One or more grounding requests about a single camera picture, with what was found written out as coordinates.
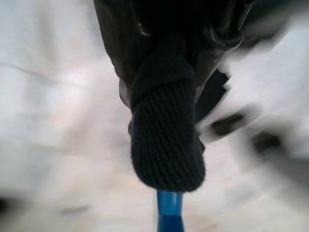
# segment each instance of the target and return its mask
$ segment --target blue handle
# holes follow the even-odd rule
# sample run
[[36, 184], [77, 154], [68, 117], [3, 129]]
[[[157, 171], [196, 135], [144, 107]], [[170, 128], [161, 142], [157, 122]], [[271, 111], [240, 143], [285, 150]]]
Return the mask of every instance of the blue handle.
[[182, 219], [183, 194], [157, 191], [158, 232], [184, 232]]

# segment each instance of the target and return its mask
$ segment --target knit fabric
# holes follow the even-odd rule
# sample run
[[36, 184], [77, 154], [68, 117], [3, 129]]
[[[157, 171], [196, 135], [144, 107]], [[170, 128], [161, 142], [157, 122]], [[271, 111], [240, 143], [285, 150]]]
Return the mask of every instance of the knit fabric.
[[131, 157], [139, 179], [186, 192], [205, 178], [204, 146], [194, 128], [195, 73], [182, 37], [170, 36], [144, 61], [131, 96]]

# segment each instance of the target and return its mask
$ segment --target leather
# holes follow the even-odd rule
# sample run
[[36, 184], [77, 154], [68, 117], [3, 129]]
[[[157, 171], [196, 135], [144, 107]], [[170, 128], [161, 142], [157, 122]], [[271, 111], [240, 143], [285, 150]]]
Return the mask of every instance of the leather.
[[196, 72], [197, 98], [225, 58], [275, 36], [309, 0], [94, 0], [106, 51], [120, 78], [119, 93], [130, 107], [136, 71], [167, 35], [185, 38]]

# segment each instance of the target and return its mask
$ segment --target snowy ground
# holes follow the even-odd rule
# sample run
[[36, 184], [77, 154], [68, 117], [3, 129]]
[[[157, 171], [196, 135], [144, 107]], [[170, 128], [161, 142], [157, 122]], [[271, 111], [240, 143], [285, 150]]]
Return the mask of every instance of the snowy ground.
[[[155, 195], [130, 164], [130, 111], [93, 3], [2, 1], [0, 15], [0, 194], [27, 200], [0, 230], [155, 231]], [[232, 89], [209, 121], [254, 102], [262, 118], [307, 127], [308, 26], [297, 19], [271, 51], [230, 58]], [[308, 208], [285, 203], [291, 191], [265, 181], [267, 167], [244, 170], [239, 152], [241, 131], [207, 145], [207, 181], [184, 200], [187, 231], [308, 231]]]

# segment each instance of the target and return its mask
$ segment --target blurred object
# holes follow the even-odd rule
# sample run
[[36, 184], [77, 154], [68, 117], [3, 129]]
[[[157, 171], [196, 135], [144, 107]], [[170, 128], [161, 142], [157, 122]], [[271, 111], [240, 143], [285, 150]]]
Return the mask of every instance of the blurred object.
[[309, 10], [309, 0], [255, 0], [244, 22], [241, 47], [278, 36], [291, 17]]

